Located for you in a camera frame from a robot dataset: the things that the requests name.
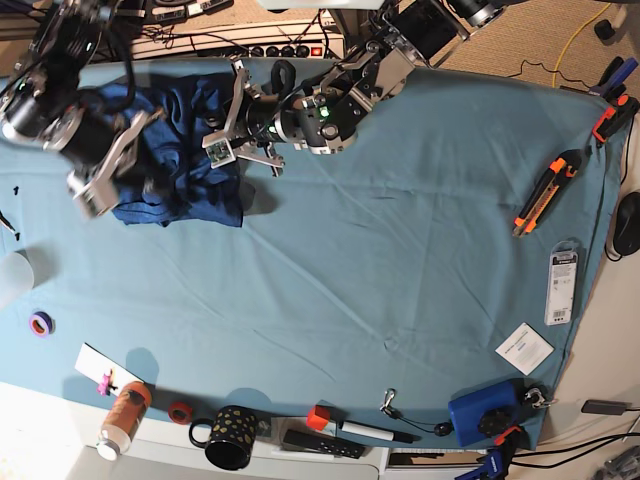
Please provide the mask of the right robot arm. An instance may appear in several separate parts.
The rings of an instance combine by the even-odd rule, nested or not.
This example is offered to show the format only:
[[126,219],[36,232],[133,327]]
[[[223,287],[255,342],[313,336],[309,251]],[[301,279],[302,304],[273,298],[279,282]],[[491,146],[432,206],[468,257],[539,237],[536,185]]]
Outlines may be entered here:
[[[88,217],[120,202],[123,187],[159,193],[166,174],[140,154],[143,130],[162,109],[124,116],[135,99],[130,49],[113,27],[117,1],[56,1],[44,16],[26,56],[1,92],[1,134],[19,145],[38,145],[66,158],[67,188]],[[80,73],[108,38],[120,53],[125,95],[109,102],[96,88],[80,87]]]

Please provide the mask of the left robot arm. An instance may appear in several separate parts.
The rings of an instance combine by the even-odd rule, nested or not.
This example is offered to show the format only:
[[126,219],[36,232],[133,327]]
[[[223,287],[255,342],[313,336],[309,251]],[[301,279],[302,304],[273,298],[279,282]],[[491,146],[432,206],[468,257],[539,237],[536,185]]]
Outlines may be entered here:
[[290,144],[331,155],[354,143],[358,124],[374,107],[398,95],[419,65],[437,68],[504,11],[497,1],[383,2],[364,23],[362,41],[326,71],[298,80],[293,64],[273,63],[266,89],[252,83],[243,61],[232,61],[233,96],[210,121],[202,148],[212,168],[239,159],[267,165],[275,176],[284,159],[275,146]]

